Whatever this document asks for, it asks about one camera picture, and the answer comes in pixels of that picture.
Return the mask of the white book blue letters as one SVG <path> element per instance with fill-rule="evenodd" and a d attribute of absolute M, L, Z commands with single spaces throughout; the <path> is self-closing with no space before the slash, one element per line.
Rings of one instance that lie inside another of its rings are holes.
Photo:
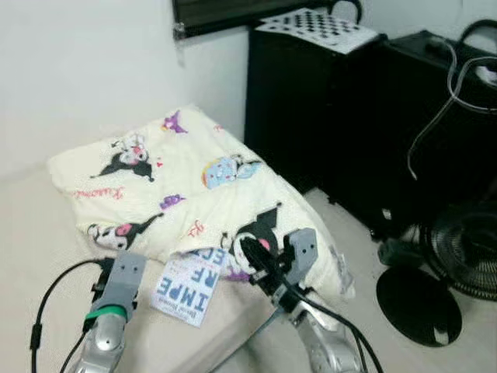
<path fill-rule="evenodd" d="M 181 253 L 167 260 L 153 287 L 152 308 L 189 326 L 201 326 L 226 262 L 227 253 L 218 248 Z"/>

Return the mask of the cream sheeted bed mattress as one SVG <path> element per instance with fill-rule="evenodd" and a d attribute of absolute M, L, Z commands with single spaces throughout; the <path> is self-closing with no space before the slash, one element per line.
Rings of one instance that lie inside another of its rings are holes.
<path fill-rule="evenodd" d="M 30 336 L 43 295 L 39 373 L 58 373 L 78 340 L 103 258 L 78 233 L 46 167 L 0 179 L 0 373 L 30 373 Z M 147 263 L 116 373 L 311 373 L 294 328 L 271 321 L 255 285 L 221 281 L 201 326 L 153 309 L 162 266 Z"/>

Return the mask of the cream cartoon print quilt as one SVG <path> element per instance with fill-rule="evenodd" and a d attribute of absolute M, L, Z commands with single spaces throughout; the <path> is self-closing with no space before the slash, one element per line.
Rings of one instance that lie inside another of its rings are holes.
<path fill-rule="evenodd" d="M 302 287 L 331 302 L 355 295 L 344 256 L 302 192 L 194 106 L 57 154 L 47 170 L 93 248 L 159 262 L 223 249 L 234 257 L 228 273 L 248 276 L 242 239 L 277 251 L 285 235 L 313 228 L 318 256 Z"/>

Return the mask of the black floor fan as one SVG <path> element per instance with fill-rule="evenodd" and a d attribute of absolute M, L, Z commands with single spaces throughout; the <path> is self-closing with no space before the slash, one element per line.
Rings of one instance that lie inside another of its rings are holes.
<path fill-rule="evenodd" d="M 377 256 L 387 268 L 376 296 L 388 322 L 420 345 L 450 345 L 462 330 L 455 291 L 497 299 L 496 204 L 455 206 L 388 238 Z"/>

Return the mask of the wide black cabinet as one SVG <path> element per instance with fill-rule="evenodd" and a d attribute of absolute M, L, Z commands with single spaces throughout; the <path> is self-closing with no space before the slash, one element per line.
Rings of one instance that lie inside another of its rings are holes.
<path fill-rule="evenodd" d="M 380 241 L 492 194 L 497 92 L 474 69 L 496 61 L 427 31 L 386 40 L 370 57 L 360 120 L 376 171 L 368 187 L 328 196 Z"/>

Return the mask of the white power strip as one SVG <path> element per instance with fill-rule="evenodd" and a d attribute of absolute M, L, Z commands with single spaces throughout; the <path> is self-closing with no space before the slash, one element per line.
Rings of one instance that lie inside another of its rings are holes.
<path fill-rule="evenodd" d="M 474 69 L 474 72 L 480 82 L 484 82 L 484 84 L 492 86 L 492 88 L 496 88 L 497 72 L 495 70 L 491 70 L 487 67 L 487 65 L 479 65 Z"/>

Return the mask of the checkerboard calibration sheet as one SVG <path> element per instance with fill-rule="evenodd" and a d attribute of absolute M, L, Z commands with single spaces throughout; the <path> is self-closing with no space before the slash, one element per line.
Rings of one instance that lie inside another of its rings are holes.
<path fill-rule="evenodd" d="M 327 11 L 298 9 L 262 19 L 255 31 L 283 34 L 325 47 L 339 54 L 350 54 L 379 38 L 376 31 L 355 22 L 331 16 Z"/>

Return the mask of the dark window blind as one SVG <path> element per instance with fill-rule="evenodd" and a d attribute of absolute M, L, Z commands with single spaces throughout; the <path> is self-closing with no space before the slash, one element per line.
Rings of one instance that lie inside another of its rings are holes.
<path fill-rule="evenodd" d="M 172 0 L 174 40 L 242 27 L 264 17 L 276 16 L 301 8 L 333 9 L 338 2 L 348 2 L 363 18 L 361 0 Z"/>

